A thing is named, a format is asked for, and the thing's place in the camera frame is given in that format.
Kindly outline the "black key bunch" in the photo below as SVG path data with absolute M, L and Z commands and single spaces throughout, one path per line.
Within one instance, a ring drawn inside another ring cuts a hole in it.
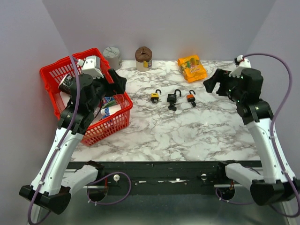
M 195 108 L 195 109 L 197 109 L 197 110 L 199 110 L 199 108 L 197 107 L 197 105 L 196 105 L 196 102 L 195 101 L 192 101 L 192 102 L 190 102 L 191 103 L 191 105 Z

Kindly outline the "yellow padlock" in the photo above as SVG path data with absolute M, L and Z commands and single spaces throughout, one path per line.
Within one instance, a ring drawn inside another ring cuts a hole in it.
M 151 93 L 150 95 L 150 100 L 153 104 L 157 104 L 159 102 L 159 95 L 161 94 L 161 90 L 160 89 L 156 89 L 156 91 L 154 93 Z

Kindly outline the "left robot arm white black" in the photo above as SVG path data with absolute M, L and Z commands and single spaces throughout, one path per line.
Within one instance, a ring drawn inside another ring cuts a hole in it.
M 103 182 L 104 167 L 92 161 L 66 179 L 63 175 L 103 98 L 125 93 L 126 78 L 119 76 L 114 69 L 109 69 L 108 73 L 112 83 L 87 73 L 63 77 L 59 90 L 68 93 L 70 100 L 60 114 L 52 147 L 40 172 L 31 184 L 21 187 L 20 196 L 59 215 L 67 208 L 72 194 L 86 184 Z

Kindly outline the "black padlock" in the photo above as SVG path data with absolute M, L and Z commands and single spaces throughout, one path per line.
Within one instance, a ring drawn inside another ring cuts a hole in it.
M 167 102 L 170 104 L 175 104 L 177 102 L 177 92 L 179 93 L 179 96 L 181 97 L 182 93 L 180 89 L 176 89 L 174 93 L 169 93 L 167 96 Z

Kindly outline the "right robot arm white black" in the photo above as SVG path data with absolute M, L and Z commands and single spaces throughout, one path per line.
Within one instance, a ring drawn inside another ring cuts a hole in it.
M 283 155 L 275 129 L 271 128 L 271 107 L 260 98 L 261 72 L 244 68 L 240 76 L 234 76 L 232 72 L 218 68 L 203 84 L 211 93 L 217 83 L 220 86 L 216 93 L 236 103 L 237 112 L 256 144 L 263 169 L 263 174 L 259 175 L 234 160 L 228 160 L 219 163 L 215 173 L 217 181 L 222 184 L 237 181 L 250 191 L 254 202 L 260 206 L 293 199 L 296 195 L 292 187 L 299 190 L 300 181 Z

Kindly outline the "orange padlock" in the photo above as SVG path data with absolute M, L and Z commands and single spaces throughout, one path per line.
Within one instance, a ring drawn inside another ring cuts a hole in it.
M 194 102 L 195 101 L 195 91 L 194 90 L 190 90 L 189 94 L 186 96 L 187 97 L 187 101 L 188 102 Z

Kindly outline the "black head key pair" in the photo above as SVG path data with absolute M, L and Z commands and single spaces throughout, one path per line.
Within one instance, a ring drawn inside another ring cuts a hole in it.
M 168 109 L 175 112 L 177 110 L 177 107 L 175 105 L 169 105 Z

